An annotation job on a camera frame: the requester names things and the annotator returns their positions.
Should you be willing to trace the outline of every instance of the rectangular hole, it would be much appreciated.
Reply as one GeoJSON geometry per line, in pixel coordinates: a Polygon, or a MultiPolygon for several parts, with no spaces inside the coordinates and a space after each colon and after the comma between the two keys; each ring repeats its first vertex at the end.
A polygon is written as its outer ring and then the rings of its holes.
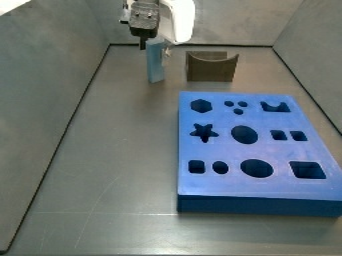
{"type": "Polygon", "coordinates": [[[296,177],[300,179],[326,179],[322,167],[316,162],[292,161],[290,166],[296,177]]]}
{"type": "Polygon", "coordinates": [[[306,135],[302,131],[290,131],[296,141],[308,141],[306,135]]]}
{"type": "Polygon", "coordinates": [[[201,160],[189,161],[189,171],[191,173],[203,174],[206,172],[205,162],[201,160]]]}
{"type": "Polygon", "coordinates": [[[281,130],[272,130],[272,135],[274,140],[288,140],[286,134],[281,130]]]}

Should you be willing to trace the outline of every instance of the brown bin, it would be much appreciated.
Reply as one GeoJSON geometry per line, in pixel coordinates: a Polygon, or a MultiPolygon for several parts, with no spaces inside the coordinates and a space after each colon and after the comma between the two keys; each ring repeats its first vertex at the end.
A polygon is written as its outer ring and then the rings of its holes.
{"type": "Polygon", "coordinates": [[[240,54],[228,59],[228,52],[189,51],[187,81],[232,82],[240,54]]]}

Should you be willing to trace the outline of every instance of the star-shaped hole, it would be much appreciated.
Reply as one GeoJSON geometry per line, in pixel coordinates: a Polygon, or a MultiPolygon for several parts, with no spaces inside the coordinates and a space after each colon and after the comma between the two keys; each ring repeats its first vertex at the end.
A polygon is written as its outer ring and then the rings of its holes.
{"type": "Polygon", "coordinates": [[[198,136],[201,137],[201,140],[207,143],[210,137],[218,137],[220,134],[213,132],[213,124],[207,125],[201,125],[201,124],[194,124],[195,126],[195,131],[190,133],[191,136],[198,136]]]}

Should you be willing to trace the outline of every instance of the shape sorting board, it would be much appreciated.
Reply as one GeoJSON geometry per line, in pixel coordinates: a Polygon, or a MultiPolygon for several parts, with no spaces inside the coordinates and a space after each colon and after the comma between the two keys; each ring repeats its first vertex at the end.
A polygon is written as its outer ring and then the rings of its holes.
{"type": "Polygon", "coordinates": [[[342,170],[289,95],[181,92],[178,211],[342,215],[342,170]]]}

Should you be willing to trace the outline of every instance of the table surface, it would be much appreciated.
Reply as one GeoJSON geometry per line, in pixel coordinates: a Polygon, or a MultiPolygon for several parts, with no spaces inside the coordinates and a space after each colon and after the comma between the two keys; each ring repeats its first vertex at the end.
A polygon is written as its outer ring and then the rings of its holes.
{"type": "Polygon", "coordinates": [[[341,218],[177,212],[179,91],[293,95],[340,166],[342,137],[272,48],[179,46],[166,65],[149,84],[146,52],[111,47],[8,255],[341,254],[341,218]],[[241,55],[233,83],[186,81],[194,50],[241,55]]]}

